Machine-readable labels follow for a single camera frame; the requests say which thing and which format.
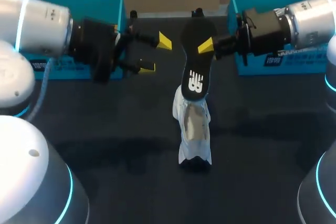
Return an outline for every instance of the sneaker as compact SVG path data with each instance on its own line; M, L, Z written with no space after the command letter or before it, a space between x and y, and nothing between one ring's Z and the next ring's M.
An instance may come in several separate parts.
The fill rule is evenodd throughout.
M210 114L205 99L198 102L187 101L179 86L173 103L173 117L179 121L181 127L182 141L178 163L200 157L211 165Z

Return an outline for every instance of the screw hole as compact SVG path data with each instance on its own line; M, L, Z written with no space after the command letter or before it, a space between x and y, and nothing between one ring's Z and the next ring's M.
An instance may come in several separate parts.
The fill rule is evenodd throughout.
M34 149L30 150L29 154L32 157L38 157L40 155L40 153L37 150L34 150Z

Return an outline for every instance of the glowing blue light ring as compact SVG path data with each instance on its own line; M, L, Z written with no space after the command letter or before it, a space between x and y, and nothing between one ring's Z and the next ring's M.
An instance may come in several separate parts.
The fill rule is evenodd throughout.
M327 75L324 76L324 80L326 81L327 86L334 92L336 92L336 88L334 88L327 80Z
M334 16L334 24L335 24L335 33L336 34L336 9L335 9L335 6L332 2L332 0L327 0L329 2L329 4L331 5L332 7L332 13L333 13L333 16Z
M22 110L17 115L14 115L14 117L19 118L19 117L23 116L24 114L26 114L28 110L29 110L29 106L27 108L25 108L24 110Z
M71 198L72 198L72 192L73 192L73 184L74 184L74 181L72 180L72 174L71 174L71 171L70 171L70 168L69 166L67 165L67 168L69 170L69 175L70 175L70 193L69 193L69 198L68 198L68 201L63 209L63 212L61 213L61 215L58 217L58 219L56 220L55 224L60 224L60 222L62 221L64 215L66 214L68 208L69 208L69 205L70 205L70 202L71 202Z
M325 204L325 206L327 207L327 209L330 211L330 213L336 218L336 213L332 210L332 208L328 204L326 198L324 197L324 195L322 193L322 190L321 190L320 182L319 182L319 168L320 168L321 160L322 160L322 158L323 158L324 155L325 155L325 153L321 156L319 162L317 163L317 167L316 167L316 184L317 184L317 189L319 191L319 194L321 196L321 199L322 199L323 203Z
M28 4L28 0L23 0L22 1L22 6L21 6L20 16L19 16L19 22L17 24L15 50L18 51L18 52L20 50L22 26L23 26L23 20L24 20L25 15L26 15L27 4Z

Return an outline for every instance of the blue box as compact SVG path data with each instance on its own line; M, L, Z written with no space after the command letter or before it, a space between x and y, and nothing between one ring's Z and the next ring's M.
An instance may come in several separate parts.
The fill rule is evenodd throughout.
M263 13L276 8L283 8L303 0L230 0L228 6L228 30L231 35L238 28L236 14L244 10L256 8ZM248 55L248 66L244 66L243 58L238 54L235 60L238 73L241 76L253 76L262 74L298 74L321 73L326 70L327 44L314 49L294 50L290 45L285 45L285 57L274 57L272 54L254 57Z
M90 17L109 24L118 25L118 30L123 31L127 17L123 0L42 0L53 4L66 6L70 9L74 20ZM43 78L47 58L32 54L24 54L30 61L35 78ZM50 80L87 80L90 79L89 66L74 63L69 56L62 56L53 66L49 75ZM110 79L121 79L122 70L117 68Z

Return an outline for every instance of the black table surface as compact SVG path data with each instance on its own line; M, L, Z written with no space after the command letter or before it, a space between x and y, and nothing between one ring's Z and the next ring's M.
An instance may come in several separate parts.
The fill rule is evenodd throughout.
M225 18L212 18L225 32ZM111 81L50 81L33 122L82 182L90 223L299 223L301 180L335 133L324 106L322 74L239 77L233 57L212 68L207 98L213 166L178 166L180 128L172 117L185 56L186 19L140 19L173 51L134 44L133 60L156 74Z

